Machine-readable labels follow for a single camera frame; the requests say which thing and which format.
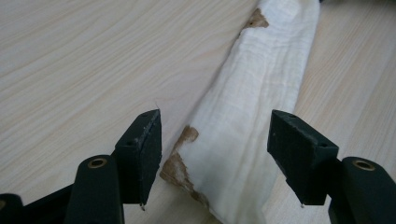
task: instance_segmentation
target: black clamp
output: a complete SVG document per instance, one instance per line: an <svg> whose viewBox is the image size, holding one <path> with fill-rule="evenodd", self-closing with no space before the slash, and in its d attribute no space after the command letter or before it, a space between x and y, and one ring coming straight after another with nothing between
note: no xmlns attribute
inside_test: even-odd
<svg viewBox="0 0 396 224"><path fill-rule="evenodd" d="M388 173L366 159L337 160L338 146L300 118L273 110L267 150L301 203L332 198L332 224L396 223L396 184Z"/></svg>
<svg viewBox="0 0 396 224"><path fill-rule="evenodd" d="M139 115L108 155L83 161L73 185L23 206L0 194L0 223L124 223L123 203L144 209L162 158L160 110Z"/></svg>

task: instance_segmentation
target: wood grain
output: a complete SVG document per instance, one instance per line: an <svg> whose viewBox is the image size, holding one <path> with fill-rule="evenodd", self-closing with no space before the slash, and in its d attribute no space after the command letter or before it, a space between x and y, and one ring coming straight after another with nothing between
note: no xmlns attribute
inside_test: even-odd
<svg viewBox="0 0 396 224"><path fill-rule="evenodd" d="M210 86L256 1L2 1L0 193L30 203L110 153L141 112L163 113L163 155ZM396 4L326 0L296 114L396 179ZM156 179L134 223L216 223ZM329 223L279 176L268 223Z"/></svg>
<svg viewBox="0 0 396 224"><path fill-rule="evenodd" d="M256 1L2 1L0 192L25 204L74 181L135 117L163 117L163 156L209 87ZM157 178L134 223L209 223Z"/></svg>
<svg viewBox="0 0 396 224"><path fill-rule="evenodd" d="M396 3L324 1L295 113L340 147L396 180ZM302 208L280 175L268 223L330 223L324 206Z"/></svg>

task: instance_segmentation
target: table surface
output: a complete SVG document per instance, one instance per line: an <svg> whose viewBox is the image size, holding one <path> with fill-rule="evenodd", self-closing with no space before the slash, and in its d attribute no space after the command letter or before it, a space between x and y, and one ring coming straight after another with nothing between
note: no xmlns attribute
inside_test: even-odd
<svg viewBox="0 0 396 224"><path fill-rule="evenodd" d="M0 193L33 202L109 154L137 115L159 107L165 158L256 6L219 1L2 1ZM396 3L326 0L295 114L396 179ZM329 223L279 175L268 223ZM127 223L218 223L156 179Z"/></svg>

